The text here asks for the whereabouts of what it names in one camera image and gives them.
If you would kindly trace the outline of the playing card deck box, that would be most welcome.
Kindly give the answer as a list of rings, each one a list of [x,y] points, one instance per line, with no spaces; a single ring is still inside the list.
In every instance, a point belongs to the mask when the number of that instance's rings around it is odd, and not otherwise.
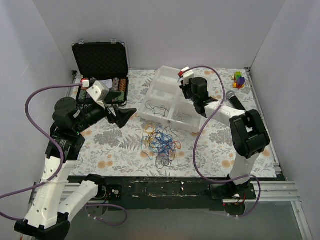
[[[102,82],[106,85],[107,88],[111,89],[113,87],[113,80],[112,79],[106,79],[102,80]]]

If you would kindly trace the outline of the colourful toy block figure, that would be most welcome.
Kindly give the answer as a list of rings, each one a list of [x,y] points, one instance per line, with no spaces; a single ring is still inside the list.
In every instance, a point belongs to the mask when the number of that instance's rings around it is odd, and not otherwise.
[[[245,86],[245,78],[242,76],[242,73],[240,71],[236,71],[234,75],[232,76],[233,80],[233,88],[241,89]]]

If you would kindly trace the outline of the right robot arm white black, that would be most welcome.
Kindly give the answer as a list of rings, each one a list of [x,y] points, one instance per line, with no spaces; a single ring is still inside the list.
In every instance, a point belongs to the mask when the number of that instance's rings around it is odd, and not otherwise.
[[[220,104],[209,96],[208,82],[203,77],[181,80],[180,89],[187,100],[193,102],[195,111],[208,121],[214,119],[230,128],[232,144],[236,151],[231,172],[224,181],[212,181],[211,194],[216,199],[237,199],[250,184],[250,175],[270,137],[257,110],[244,110]]]

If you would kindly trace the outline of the black handheld microphone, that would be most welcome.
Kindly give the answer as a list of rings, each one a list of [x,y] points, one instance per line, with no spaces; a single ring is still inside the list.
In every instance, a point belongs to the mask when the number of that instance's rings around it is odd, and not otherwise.
[[[238,97],[236,96],[236,93],[232,90],[228,91],[226,93],[226,99],[232,104],[232,106],[237,109],[237,110],[241,110],[241,111],[251,111],[253,110],[253,108],[251,109],[246,109],[243,104],[240,102],[240,100],[238,99]]]

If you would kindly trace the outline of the black poker chip case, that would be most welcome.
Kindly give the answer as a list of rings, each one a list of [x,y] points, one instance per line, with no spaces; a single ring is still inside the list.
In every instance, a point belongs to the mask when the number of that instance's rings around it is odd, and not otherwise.
[[[98,81],[118,78],[124,79],[123,99],[116,104],[127,105],[129,91],[129,66],[126,45],[123,42],[86,42],[73,43],[72,52],[79,69],[85,78]]]

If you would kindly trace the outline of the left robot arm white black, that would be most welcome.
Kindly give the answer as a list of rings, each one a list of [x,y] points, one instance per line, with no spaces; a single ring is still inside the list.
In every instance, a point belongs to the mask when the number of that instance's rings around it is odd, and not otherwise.
[[[17,220],[14,230],[37,240],[63,240],[78,212],[91,199],[106,196],[106,182],[97,174],[89,174],[65,200],[61,200],[71,170],[85,143],[82,132],[102,119],[123,128],[136,113],[135,108],[110,110],[96,102],[79,104],[72,97],[58,100],[54,106],[50,141],[39,188],[32,206],[23,219]]]

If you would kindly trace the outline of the white plastic compartment tray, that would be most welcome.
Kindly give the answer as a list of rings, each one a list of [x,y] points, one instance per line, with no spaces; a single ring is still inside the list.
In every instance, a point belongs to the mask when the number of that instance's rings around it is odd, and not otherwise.
[[[205,122],[199,115],[194,103],[185,99],[177,68],[160,67],[137,111],[137,116],[162,125],[169,125],[191,133],[198,133]]]

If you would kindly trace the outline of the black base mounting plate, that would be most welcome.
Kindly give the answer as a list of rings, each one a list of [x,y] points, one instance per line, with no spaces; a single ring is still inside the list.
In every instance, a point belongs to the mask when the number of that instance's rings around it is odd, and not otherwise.
[[[235,187],[199,177],[102,177],[98,182],[96,201],[127,210],[224,211],[227,201],[243,210],[246,200],[257,197],[252,183]]]

